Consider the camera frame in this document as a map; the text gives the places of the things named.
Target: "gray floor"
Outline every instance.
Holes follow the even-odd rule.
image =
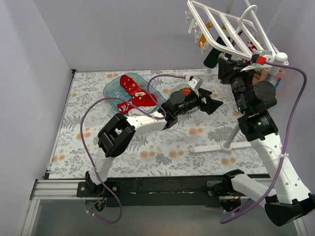
[[[118,208],[101,213],[111,219]],[[295,236],[294,224],[273,225],[261,207],[225,225],[223,214],[203,206],[126,206],[120,222],[107,224],[85,213],[82,200],[42,200],[33,236]]]

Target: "flower pattern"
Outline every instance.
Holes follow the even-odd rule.
[[[78,72],[73,78],[62,128],[58,137],[49,178],[84,178],[92,169],[83,148],[80,136],[80,121],[84,112],[97,100],[103,98],[104,87],[126,73],[137,73],[149,80],[159,74],[185,74],[186,71],[201,70],[139,70],[112,72]],[[183,84],[181,79],[160,77],[152,82],[165,99],[170,88]],[[234,111],[235,102],[230,86],[222,85],[216,76],[204,79],[204,89],[211,90],[213,98],[224,104],[212,115],[197,110],[181,115],[178,123],[164,131],[152,131],[133,137],[127,150],[115,158],[109,177],[147,176],[196,176],[222,175],[234,169],[247,174],[267,173],[253,148],[233,150],[229,154],[212,152],[191,154],[192,146],[206,146],[226,140],[233,130],[239,114]],[[104,101],[96,105],[87,115],[84,138],[93,159],[97,154],[97,134],[116,113]],[[238,134],[236,142],[245,141]]]

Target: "cable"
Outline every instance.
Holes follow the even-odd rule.
[[[99,102],[105,101],[105,100],[108,100],[108,99],[118,99],[118,100],[121,100],[121,101],[126,102],[127,104],[133,106],[134,108],[136,108],[137,110],[139,110],[140,112],[142,112],[143,114],[145,114],[145,115],[147,115],[147,116],[149,116],[149,117],[151,117],[151,118],[154,118],[154,119],[165,119],[165,118],[166,118],[166,111],[163,109],[162,106],[160,106],[160,105],[153,99],[153,97],[151,96],[150,91],[149,91],[149,86],[150,86],[151,81],[152,81],[153,79],[157,78],[157,77],[160,77],[160,76],[169,76],[169,77],[180,78],[180,79],[184,79],[185,77],[184,77],[184,76],[177,76],[177,75],[161,74],[161,75],[156,75],[156,76],[154,76],[152,79],[149,80],[148,86],[147,86],[148,94],[149,94],[150,98],[156,103],[156,105],[157,105],[158,107],[160,107],[161,110],[163,111],[164,116],[163,116],[162,118],[161,118],[161,117],[152,116],[152,115],[150,115],[149,113],[147,113],[147,112],[141,110],[140,108],[136,107],[136,106],[133,105],[131,102],[128,102],[127,100],[122,99],[122,98],[119,98],[119,97],[106,97],[106,98],[102,98],[102,99],[96,101],[95,103],[93,103],[93,104],[87,109],[87,111],[84,113],[84,115],[83,115],[83,117],[82,117],[81,124],[80,124],[80,135],[81,135],[81,140],[82,140],[84,149],[85,149],[85,151],[87,152],[87,154],[88,154],[88,156],[89,156],[89,159],[90,159],[90,161],[91,161],[91,163],[92,163],[92,166],[93,166],[93,169],[94,169],[94,171],[95,171],[96,177],[97,177],[98,180],[101,182],[101,184],[104,186],[104,188],[107,189],[108,192],[110,192],[110,193],[114,196],[114,198],[115,198],[115,199],[117,200],[117,202],[118,202],[119,209],[120,209],[120,213],[119,213],[118,218],[117,218],[116,220],[113,220],[113,221],[112,221],[112,220],[108,220],[108,219],[104,218],[103,216],[101,216],[101,215],[99,215],[99,214],[97,214],[97,213],[91,213],[91,212],[89,212],[89,211],[87,211],[87,213],[91,213],[93,216],[96,216],[96,217],[102,219],[103,221],[105,221],[105,222],[107,222],[107,223],[109,223],[109,224],[114,224],[114,223],[116,223],[116,222],[118,222],[118,221],[120,220],[120,218],[122,217],[122,214],[123,214],[123,206],[122,206],[122,203],[120,202],[119,198],[117,197],[117,195],[102,181],[102,179],[100,178],[99,174],[97,173],[95,163],[94,163],[94,161],[93,161],[93,159],[92,159],[92,156],[91,156],[91,154],[90,154],[90,152],[89,152],[89,150],[88,150],[88,147],[87,147],[87,145],[86,145],[86,143],[85,143],[85,141],[84,141],[84,137],[83,137],[83,123],[84,123],[85,117],[86,117],[87,114],[90,112],[90,110],[91,110],[96,104],[98,104]]]
[[[294,112],[295,112],[295,109],[296,109],[296,106],[302,96],[302,93],[305,89],[305,86],[306,86],[306,83],[307,83],[307,75],[306,73],[301,70],[300,68],[297,68],[297,67],[293,67],[293,66],[289,66],[289,65],[282,65],[282,64],[277,64],[277,63],[273,63],[273,62],[268,62],[266,61],[265,64],[267,65],[271,65],[271,66],[276,66],[276,67],[282,67],[282,68],[287,68],[287,69],[291,69],[291,70],[296,70],[298,72],[300,72],[302,75],[303,75],[303,84],[302,84],[302,87],[301,87],[301,90],[294,102],[294,105],[293,105],[293,108],[292,108],[292,111],[291,111],[291,114],[289,116],[289,119],[288,119],[288,122],[287,122],[287,126],[286,126],[286,132],[285,132],[285,138],[284,138],[284,143],[283,143],[283,147],[282,147],[282,151],[281,151],[281,154],[284,155],[285,154],[285,150],[286,150],[286,146],[287,146],[287,142],[288,142],[288,138],[289,138],[289,132],[290,132],[290,127],[291,127],[291,122],[292,122],[292,118],[293,118],[293,115],[294,115]],[[248,204],[249,206],[244,209],[242,212],[239,212],[237,214],[234,214],[232,217],[231,215],[238,211],[242,205],[240,205],[239,207],[235,208],[234,210],[232,210],[231,212],[229,212],[226,216],[224,216],[220,223],[221,224],[226,224],[228,222],[231,222],[232,220],[235,220],[239,217],[241,217],[242,215],[246,214],[247,212],[251,211],[252,209],[254,209],[257,205],[259,205],[267,196],[268,194],[271,192],[271,190],[273,189],[273,187],[275,186],[275,183],[279,177],[279,174],[280,174],[280,171],[281,171],[281,168],[282,168],[282,165],[283,165],[283,162],[284,162],[284,158],[281,157],[279,159],[279,166],[277,168],[277,171],[276,171],[276,174],[273,178],[273,180],[271,181],[271,184],[269,186],[269,188],[267,189],[267,191],[252,205]]]

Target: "red fabric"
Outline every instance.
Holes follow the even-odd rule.
[[[141,97],[148,93],[144,91],[139,85],[129,76],[122,75],[120,78],[120,86],[123,87],[127,93],[133,97]]]
[[[155,97],[155,95],[153,93],[151,93],[151,95],[154,98],[154,100],[156,101],[157,98]],[[150,98],[150,96],[148,94],[141,96],[141,97],[134,97],[134,98],[130,99],[128,102],[131,102],[136,107],[141,107],[141,106],[149,107],[149,106],[155,106],[156,105],[156,103]],[[122,102],[122,103],[117,104],[117,107],[122,114],[126,114],[128,111],[130,111],[132,108],[134,108],[133,106],[129,105],[126,102]]]

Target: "white wall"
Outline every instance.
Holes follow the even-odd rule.
[[[32,0],[0,1],[0,235],[22,231],[49,162],[71,70]]]
[[[308,188],[315,193],[315,2],[285,0],[268,28],[270,39],[289,56],[290,65],[298,66],[308,75],[308,84],[297,106],[292,122],[287,152]],[[286,70],[277,89],[277,107],[272,115],[284,138],[286,122],[302,85],[299,73]],[[315,235],[315,212],[304,217],[309,235]]]
[[[70,68],[201,68],[206,57],[187,33],[187,0],[34,0]],[[227,0],[199,0],[225,11]],[[251,0],[267,27],[281,0]],[[241,16],[242,0],[232,14]]]

